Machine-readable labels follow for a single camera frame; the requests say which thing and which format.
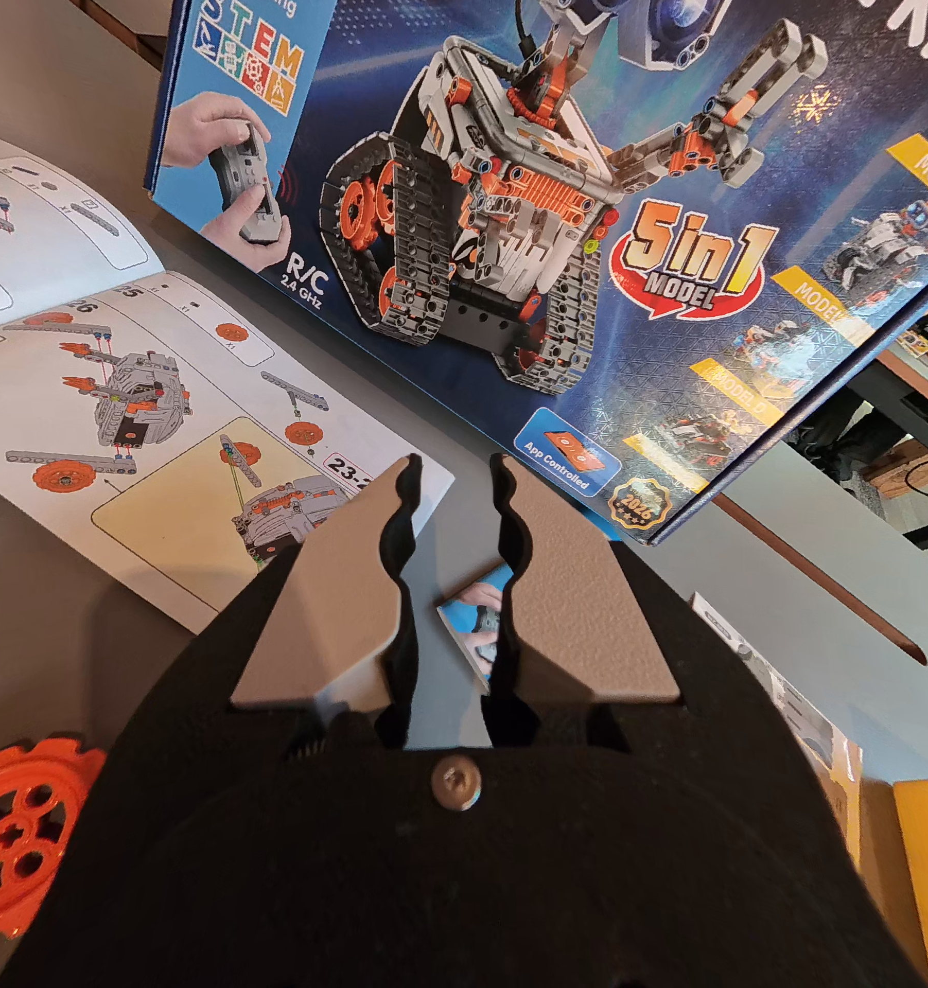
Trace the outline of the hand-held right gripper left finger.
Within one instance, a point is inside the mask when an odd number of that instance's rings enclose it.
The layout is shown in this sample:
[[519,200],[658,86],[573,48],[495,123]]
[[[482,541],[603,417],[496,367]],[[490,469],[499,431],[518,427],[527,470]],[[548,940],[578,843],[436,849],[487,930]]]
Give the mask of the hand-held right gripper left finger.
[[376,716],[386,747],[408,737],[418,650],[401,573],[415,550],[422,462],[412,453],[303,542],[232,694],[241,709],[299,707],[323,724]]

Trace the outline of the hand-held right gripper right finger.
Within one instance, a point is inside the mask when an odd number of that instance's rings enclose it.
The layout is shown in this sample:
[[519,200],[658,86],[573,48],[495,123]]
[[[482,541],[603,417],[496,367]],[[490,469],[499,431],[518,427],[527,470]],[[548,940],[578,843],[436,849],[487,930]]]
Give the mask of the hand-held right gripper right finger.
[[549,718],[575,732],[612,705],[680,690],[607,537],[513,457],[492,458],[498,550],[511,570],[482,715],[495,747]]

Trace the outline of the orange gear wheel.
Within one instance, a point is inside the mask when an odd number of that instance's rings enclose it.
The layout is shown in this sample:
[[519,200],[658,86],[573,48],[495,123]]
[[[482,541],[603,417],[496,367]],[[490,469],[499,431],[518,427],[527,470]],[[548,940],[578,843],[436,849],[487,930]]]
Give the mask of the orange gear wheel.
[[57,737],[0,751],[0,933],[9,939],[35,917],[104,764],[102,751],[80,747]]

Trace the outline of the small blue-cover booklet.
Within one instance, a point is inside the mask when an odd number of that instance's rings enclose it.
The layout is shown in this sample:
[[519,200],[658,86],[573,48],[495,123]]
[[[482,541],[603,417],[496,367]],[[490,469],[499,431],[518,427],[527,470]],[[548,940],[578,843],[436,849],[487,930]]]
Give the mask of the small blue-cover booklet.
[[437,608],[485,695],[495,664],[503,590],[511,576],[510,567],[501,563]]

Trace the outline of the printed paper sheet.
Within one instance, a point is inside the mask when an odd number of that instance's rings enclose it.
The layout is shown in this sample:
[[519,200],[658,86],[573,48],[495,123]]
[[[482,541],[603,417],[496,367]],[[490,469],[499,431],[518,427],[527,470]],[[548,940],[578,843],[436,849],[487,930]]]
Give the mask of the printed paper sheet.
[[862,750],[795,689],[700,594],[694,593],[690,603],[692,610],[712,626],[741,658],[780,711],[825,790],[848,853],[859,868]]

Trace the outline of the blue robot kit box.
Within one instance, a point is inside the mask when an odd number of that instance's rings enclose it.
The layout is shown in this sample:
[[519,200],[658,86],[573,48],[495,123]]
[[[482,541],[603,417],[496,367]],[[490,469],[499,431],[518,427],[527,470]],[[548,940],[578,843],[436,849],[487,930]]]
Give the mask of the blue robot kit box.
[[619,537],[928,303],[928,2],[174,2],[147,186]]

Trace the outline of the open instruction booklet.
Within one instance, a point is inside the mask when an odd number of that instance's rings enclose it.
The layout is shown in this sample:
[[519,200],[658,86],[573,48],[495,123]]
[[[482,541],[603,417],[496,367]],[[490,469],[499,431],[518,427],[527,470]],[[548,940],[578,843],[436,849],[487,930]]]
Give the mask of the open instruction booklet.
[[198,631],[398,437],[0,140],[0,493]]

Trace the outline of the dark work table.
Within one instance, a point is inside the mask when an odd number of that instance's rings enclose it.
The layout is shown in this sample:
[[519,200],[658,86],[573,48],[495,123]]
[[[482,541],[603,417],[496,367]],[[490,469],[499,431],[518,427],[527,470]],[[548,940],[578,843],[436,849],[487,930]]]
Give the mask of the dark work table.
[[917,326],[902,332],[847,387],[895,425],[928,438],[928,339]]

